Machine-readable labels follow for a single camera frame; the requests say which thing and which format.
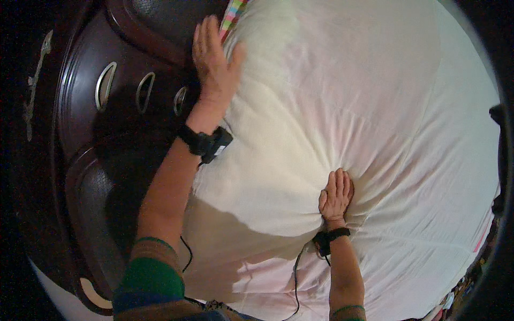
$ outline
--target hand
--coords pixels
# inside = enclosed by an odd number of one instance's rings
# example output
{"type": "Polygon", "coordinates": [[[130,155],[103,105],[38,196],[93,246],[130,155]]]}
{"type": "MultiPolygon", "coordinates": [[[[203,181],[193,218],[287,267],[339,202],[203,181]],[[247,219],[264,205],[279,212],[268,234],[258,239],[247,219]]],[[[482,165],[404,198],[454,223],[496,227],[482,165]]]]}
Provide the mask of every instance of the hand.
{"type": "Polygon", "coordinates": [[[342,168],[330,172],[328,183],[321,191],[318,209],[328,225],[328,230],[346,226],[344,214],[354,195],[354,186],[348,172],[342,168]]]}
{"type": "Polygon", "coordinates": [[[201,83],[200,101],[212,103],[225,111],[239,87],[245,57],[245,47],[238,43],[232,51],[230,63],[227,62],[216,16],[206,17],[196,25],[193,61],[201,83]]]}

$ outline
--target wooden furniture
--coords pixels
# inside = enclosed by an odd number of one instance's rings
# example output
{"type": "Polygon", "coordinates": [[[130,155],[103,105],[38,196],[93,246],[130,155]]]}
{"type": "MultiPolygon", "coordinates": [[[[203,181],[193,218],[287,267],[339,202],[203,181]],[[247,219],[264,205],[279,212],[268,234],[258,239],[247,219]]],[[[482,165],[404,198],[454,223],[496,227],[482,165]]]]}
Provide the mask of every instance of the wooden furniture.
{"type": "Polygon", "coordinates": [[[20,230],[34,263],[92,311],[112,313],[81,278],[112,299],[141,200],[199,94],[194,27],[227,3],[69,2],[28,66],[11,141],[20,230]]]}

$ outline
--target forearm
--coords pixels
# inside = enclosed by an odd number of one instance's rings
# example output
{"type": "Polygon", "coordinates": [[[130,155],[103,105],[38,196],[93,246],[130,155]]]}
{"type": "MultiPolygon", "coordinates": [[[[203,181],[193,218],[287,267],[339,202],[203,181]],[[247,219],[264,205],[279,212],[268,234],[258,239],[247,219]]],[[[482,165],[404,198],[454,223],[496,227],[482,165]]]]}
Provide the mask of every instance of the forearm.
{"type": "MultiPolygon", "coordinates": [[[[187,125],[197,133],[212,134],[217,124],[205,120],[206,113],[210,111],[209,106],[198,103],[188,117],[187,125]]],[[[177,137],[143,199],[138,218],[138,239],[156,237],[178,248],[183,216],[199,163],[200,156],[191,154],[189,147],[177,137]]]]}
{"type": "MultiPolygon", "coordinates": [[[[344,223],[329,223],[328,225],[329,230],[340,227],[344,227],[344,223]]],[[[364,282],[350,239],[347,236],[336,238],[330,243],[330,251],[332,285],[329,300],[331,311],[348,305],[362,306],[364,282]]]]}

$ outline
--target mattress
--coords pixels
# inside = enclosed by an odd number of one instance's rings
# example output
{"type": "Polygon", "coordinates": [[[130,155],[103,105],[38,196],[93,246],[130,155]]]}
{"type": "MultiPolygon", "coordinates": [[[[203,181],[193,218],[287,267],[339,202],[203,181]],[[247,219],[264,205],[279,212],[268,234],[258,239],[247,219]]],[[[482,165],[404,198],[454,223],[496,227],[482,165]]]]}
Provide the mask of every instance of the mattress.
{"type": "MultiPolygon", "coordinates": [[[[186,296],[293,314],[293,266],[342,167],[368,320],[425,316],[475,259],[498,189],[499,98],[469,37],[434,0],[253,0],[228,57],[238,41],[248,58],[221,122],[234,140],[186,210],[186,296]]],[[[328,319],[329,276],[309,243],[292,319],[328,319]]]]}

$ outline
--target colorful striped fabric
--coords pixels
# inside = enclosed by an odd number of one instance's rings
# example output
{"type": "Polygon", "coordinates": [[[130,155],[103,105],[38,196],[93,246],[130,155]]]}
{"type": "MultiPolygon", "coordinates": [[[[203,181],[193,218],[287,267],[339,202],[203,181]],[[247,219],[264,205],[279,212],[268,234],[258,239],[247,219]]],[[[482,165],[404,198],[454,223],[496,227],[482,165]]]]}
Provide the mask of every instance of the colorful striped fabric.
{"type": "Polygon", "coordinates": [[[227,10],[225,11],[225,16],[223,17],[223,22],[219,28],[219,35],[222,38],[222,43],[225,42],[230,30],[232,30],[239,20],[241,14],[245,11],[246,5],[252,2],[252,0],[231,0],[227,10]]]}

